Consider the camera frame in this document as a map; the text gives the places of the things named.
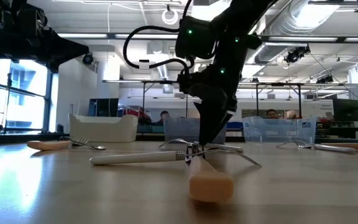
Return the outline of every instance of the person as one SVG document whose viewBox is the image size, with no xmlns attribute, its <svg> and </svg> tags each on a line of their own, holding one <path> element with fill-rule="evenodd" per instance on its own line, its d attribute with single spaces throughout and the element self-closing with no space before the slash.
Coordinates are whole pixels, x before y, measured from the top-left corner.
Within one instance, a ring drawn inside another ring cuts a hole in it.
<svg viewBox="0 0 358 224">
<path fill-rule="evenodd" d="M 268 119 L 278 119 L 277 112 L 274 109 L 270 109 L 266 112 Z"/>
<path fill-rule="evenodd" d="M 160 113 L 160 120 L 157 121 L 156 123 L 154 123 L 154 125 L 156 126 L 163 126 L 164 125 L 164 120 L 169 118 L 169 113 L 168 111 L 163 111 Z"/>
</svg>

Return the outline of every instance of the computer screen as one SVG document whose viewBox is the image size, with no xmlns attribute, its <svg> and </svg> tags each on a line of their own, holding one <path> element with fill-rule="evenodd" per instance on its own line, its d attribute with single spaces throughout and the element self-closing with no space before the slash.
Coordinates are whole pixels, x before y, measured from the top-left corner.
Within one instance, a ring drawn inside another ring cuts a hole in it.
<svg viewBox="0 0 358 224">
<path fill-rule="evenodd" d="M 335 121 L 358 121 L 358 101 L 333 99 Z"/>
</svg>

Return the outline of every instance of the table surface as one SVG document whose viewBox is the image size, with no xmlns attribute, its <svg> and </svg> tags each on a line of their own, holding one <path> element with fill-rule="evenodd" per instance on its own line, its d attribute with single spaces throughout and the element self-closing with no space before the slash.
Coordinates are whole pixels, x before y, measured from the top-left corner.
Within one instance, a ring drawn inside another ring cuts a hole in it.
<svg viewBox="0 0 358 224">
<path fill-rule="evenodd" d="M 92 166 L 89 158 L 157 151 L 160 142 L 52 152 L 0 146 L 0 223 L 358 223 L 358 154 L 242 146 L 258 169 L 232 154 L 209 154 L 231 174 L 225 204 L 188 198 L 182 162 Z M 183 145 L 175 144 L 170 149 Z"/>
</svg>

